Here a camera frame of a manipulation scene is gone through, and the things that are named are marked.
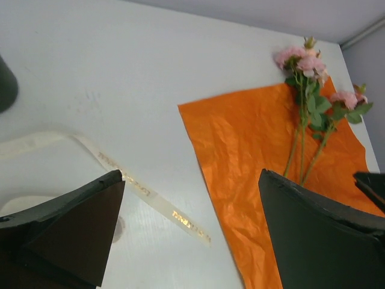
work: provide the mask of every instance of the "white wall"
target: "white wall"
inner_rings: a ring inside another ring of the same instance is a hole
[[[385,14],[384,0],[126,0],[342,43]]]
[[[375,105],[364,117],[381,172],[385,172],[385,27],[343,52],[353,83],[367,84],[366,95]]]

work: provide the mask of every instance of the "orange wrapping paper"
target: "orange wrapping paper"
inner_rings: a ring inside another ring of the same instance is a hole
[[[329,80],[321,94],[335,89]],[[292,147],[298,109],[286,84],[244,90],[179,106],[236,265],[248,289],[282,288],[258,180],[266,168],[283,173]],[[305,167],[319,142],[306,135]],[[289,179],[298,182],[300,141]],[[343,204],[383,216],[354,185],[367,171],[365,148],[346,120],[318,158],[306,187]]]

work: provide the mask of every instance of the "white table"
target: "white table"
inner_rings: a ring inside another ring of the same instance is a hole
[[[103,289],[242,288],[177,104],[282,82],[272,53],[302,42],[116,0],[2,0],[0,53],[20,95],[0,115],[0,141],[42,129],[82,132],[211,233],[208,249],[126,192],[126,228]],[[339,46],[318,48],[336,88],[351,90]],[[354,132],[378,171],[365,125]],[[0,170],[1,204],[58,196],[104,174],[71,141],[2,161]]]

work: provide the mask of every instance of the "flower bouquet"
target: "flower bouquet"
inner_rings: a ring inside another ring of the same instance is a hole
[[[301,170],[300,184],[303,185],[312,170],[317,158],[333,132],[337,131],[339,122],[346,117],[349,123],[362,122],[362,115],[373,106],[368,103],[364,95],[366,86],[354,86],[355,92],[336,92],[330,99],[320,95],[320,89],[328,79],[326,65],[321,60],[321,51],[315,51],[316,40],[313,37],[305,39],[303,47],[289,47],[276,56],[276,63],[289,76],[285,83],[297,91],[295,103],[298,105],[300,121],[294,134],[294,144],[283,176],[287,176],[295,149],[299,132],[301,132]],[[320,140],[321,144],[312,162],[304,172],[305,129],[309,126],[312,137]]]

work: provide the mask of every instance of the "flower stem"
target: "flower stem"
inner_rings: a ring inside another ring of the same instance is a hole
[[[336,125],[332,125],[328,130],[327,132],[325,133],[325,137],[324,139],[322,140],[322,143],[321,145],[319,146],[318,150],[317,150],[317,153],[315,154],[315,156],[313,157],[313,160],[312,162],[310,163],[309,165],[309,168],[305,174],[305,177],[302,179],[301,181],[301,185],[304,185],[304,183],[307,181],[307,178],[309,177],[310,175],[310,172],[313,168],[313,166],[315,165],[316,161],[317,161],[317,158],[319,157],[319,155],[321,154],[323,148],[325,147],[326,145],[326,142],[327,140],[329,139],[329,137],[331,136],[331,134],[336,130]]]
[[[300,125],[301,124],[298,125],[298,127],[295,129],[295,132],[294,132],[293,147],[291,149],[291,153],[290,153],[290,156],[289,156],[288,163],[286,164],[285,172],[283,173],[284,177],[288,176],[289,169],[290,169],[290,166],[291,166],[291,162],[293,161],[293,157],[294,157],[294,153],[295,153],[295,148],[297,147],[297,142],[298,142],[298,133],[300,132]]]
[[[302,177],[303,177],[303,164],[304,164],[304,159],[305,159],[305,129],[306,129],[305,122],[301,122],[301,126],[302,126],[302,136],[301,136],[301,171],[300,171],[300,181],[302,180]]]

